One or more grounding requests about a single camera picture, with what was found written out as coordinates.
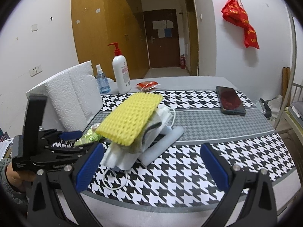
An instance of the silver screw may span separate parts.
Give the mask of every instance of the silver screw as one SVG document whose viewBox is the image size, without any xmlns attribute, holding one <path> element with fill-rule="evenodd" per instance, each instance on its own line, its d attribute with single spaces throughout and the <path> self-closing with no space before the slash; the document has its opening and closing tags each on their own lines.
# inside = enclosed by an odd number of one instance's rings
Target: silver screw
<svg viewBox="0 0 303 227">
<path fill-rule="evenodd" d="M 239 165 L 233 165 L 232 169 L 236 172 L 241 170 L 241 167 Z"/>
<path fill-rule="evenodd" d="M 261 169 L 260 172 L 261 172 L 263 175 L 266 175 L 266 174 L 267 174 L 267 170 L 266 170 L 266 169 Z"/>
<path fill-rule="evenodd" d="M 43 170 L 43 169 L 40 169 L 40 170 L 37 171 L 37 174 L 38 174 L 39 176 L 41 176 L 43 173 L 44 173 L 44 170 Z"/>
<path fill-rule="evenodd" d="M 67 166 L 64 167 L 64 170 L 66 172 L 70 172 L 72 170 L 72 166 L 71 165 L 67 165 Z"/>
</svg>

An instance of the bottle label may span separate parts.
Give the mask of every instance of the bottle label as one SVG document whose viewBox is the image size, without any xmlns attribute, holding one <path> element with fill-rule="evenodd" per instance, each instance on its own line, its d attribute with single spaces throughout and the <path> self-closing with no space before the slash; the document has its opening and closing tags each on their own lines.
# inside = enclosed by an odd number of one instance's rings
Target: bottle label
<svg viewBox="0 0 303 227">
<path fill-rule="evenodd" d="M 128 83 L 129 72 L 128 72 L 128 67 L 127 67 L 126 63 L 125 63 L 125 66 L 122 67 L 122 74 L 123 74 L 124 83 Z"/>
</svg>

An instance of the blue gripper pad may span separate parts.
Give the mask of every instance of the blue gripper pad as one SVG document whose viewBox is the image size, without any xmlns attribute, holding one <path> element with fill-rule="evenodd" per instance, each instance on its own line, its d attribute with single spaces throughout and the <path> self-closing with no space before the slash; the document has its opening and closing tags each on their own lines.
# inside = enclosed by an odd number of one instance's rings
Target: blue gripper pad
<svg viewBox="0 0 303 227">
<path fill-rule="evenodd" d="M 104 147 L 99 143 L 77 174 L 75 189 L 78 193 L 87 189 L 103 155 Z"/>
<path fill-rule="evenodd" d="M 71 132 L 63 132 L 59 135 L 59 138 L 64 141 L 74 140 L 82 137 L 82 131 L 71 131 Z"/>
<path fill-rule="evenodd" d="M 227 192 L 229 190 L 228 174 L 206 144 L 201 146 L 200 156 L 217 187 Z"/>
</svg>

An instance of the person's arm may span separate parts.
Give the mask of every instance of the person's arm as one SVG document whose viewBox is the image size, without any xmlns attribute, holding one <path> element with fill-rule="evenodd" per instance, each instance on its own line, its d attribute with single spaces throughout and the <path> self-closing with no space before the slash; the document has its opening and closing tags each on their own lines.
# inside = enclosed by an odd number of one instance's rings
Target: person's arm
<svg viewBox="0 0 303 227">
<path fill-rule="evenodd" d="M 33 181 L 34 178 L 35 174 L 32 172 L 14 172 L 11 159 L 0 161 L 0 184 L 16 208 L 22 213 L 26 213 L 28 207 L 23 181 Z"/>
</svg>

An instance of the wooden wardrobe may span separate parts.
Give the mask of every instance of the wooden wardrobe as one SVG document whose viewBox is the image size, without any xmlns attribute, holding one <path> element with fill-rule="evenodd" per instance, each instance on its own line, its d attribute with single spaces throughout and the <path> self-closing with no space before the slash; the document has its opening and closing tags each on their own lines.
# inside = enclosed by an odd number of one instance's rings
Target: wooden wardrobe
<svg viewBox="0 0 303 227">
<path fill-rule="evenodd" d="M 78 60 L 91 60 L 94 73 L 100 64 L 115 79 L 114 46 L 126 57 L 131 79 L 143 78 L 149 69 L 141 0 L 71 0 L 72 27 Z"/>
</svg>

